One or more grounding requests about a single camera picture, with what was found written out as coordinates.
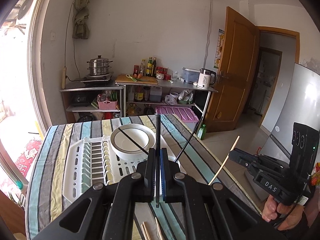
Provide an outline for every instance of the white sticker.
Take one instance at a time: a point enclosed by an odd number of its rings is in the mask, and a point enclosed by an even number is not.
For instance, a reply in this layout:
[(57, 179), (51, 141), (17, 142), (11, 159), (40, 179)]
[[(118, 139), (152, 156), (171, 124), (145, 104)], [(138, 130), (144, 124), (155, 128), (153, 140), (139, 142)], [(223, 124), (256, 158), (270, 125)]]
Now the white sticker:
[(305, 197), (305, 196), (302, 196), (300, 198), (300, 200), (298, 201), (298, 204), (301, 205), (301, 206), (304, 206), (305, 203), (308, 201), (309, 198)]

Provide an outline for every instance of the wooden chopstick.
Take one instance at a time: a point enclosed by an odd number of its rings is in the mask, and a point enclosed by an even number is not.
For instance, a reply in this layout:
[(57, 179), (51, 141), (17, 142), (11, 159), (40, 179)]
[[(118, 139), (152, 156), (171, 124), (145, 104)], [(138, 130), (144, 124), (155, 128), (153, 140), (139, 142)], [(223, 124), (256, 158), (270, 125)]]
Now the wooden chopstick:
[(144, 239), (145, 240), (149, 240), (143, 224), (141, 224), (141, 229), (142, 229), (142, 233), (143, 233)]
[(155, 217), (155, 219), (156, 219), (156, 225), (157, 225), (157, 230), (158, 230), (158, 234), (159, 234), (160, 240), (164, 240), (164, 238), (163, 238), (163, 236), (161, 234), (161, 229), (160, 229), (160, 225), (159, 225), (157, 217)]
[[(233, 146), (231, 147), (230, 152), (236, 147), (236, 144), (239, 140), (240, 136), (237, 137), (235, 143), (233, 144)], [(211, 185), (212, 182), (216, 179), (216, 177), (219, 175), (220, 171), (223, 169), (224, 165), (226, 164), (227, 160), (229, 159), (229, 153), (227, 155), (227, 157), (225, 158), (224, 162), (221, 164), (221, 167), (218, 169), (217, 173), (215, 174), (215, 176), (212, 178), (212, 180), (209, 182), (208, 185)]]
[(146, 235), (147, 235), (147, 238), (148, 238), (148, 239), (146, 239), (146, 240), (151, 240), (151, 236), (150, 236), (150, 234), (149, 234), (149, 232), (148, 232), (146, 223), (145, 223), (144, 221), (142, 222), (142, 225), (143, 225), (143, 227), (144, 227), (144, 230), (146, 231)]

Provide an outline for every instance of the door handle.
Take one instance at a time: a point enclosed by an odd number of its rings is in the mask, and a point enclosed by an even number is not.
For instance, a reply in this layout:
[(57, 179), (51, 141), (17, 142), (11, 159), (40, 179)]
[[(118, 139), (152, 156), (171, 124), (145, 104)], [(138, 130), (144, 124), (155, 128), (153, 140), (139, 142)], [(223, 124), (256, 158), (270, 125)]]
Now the door handle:
[(219, 78), (218, 78), (218, 84), (221, 83), (221, 79), (222, 79), (222, 78), (229, 79), (229, 77), (223, 75), (223, 71), (220, 71), (220, 73), (219, 73)]

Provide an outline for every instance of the cutting board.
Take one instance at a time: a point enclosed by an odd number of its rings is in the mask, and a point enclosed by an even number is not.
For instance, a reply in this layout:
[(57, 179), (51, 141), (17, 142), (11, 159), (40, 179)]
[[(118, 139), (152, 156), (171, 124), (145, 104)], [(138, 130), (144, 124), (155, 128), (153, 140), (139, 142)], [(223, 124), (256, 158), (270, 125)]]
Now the cutting board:
[(134, 82), (131, 78), (127, 78), (125, 74), (120, 74), (116, 78), (116, 83), (149, 84), (149, 85), (158, 84), (157, 79), (154, 77), (142, 76), (140, 79), (142, 79), (143, 81)]

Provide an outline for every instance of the light switch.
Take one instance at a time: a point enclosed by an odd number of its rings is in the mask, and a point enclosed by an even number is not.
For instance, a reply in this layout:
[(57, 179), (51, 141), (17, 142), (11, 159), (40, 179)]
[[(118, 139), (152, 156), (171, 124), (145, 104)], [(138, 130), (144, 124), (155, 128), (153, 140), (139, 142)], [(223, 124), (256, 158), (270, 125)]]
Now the light switch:
[(56, 33), (51, 33), (50, 41), (54, 41), (56, 39)]

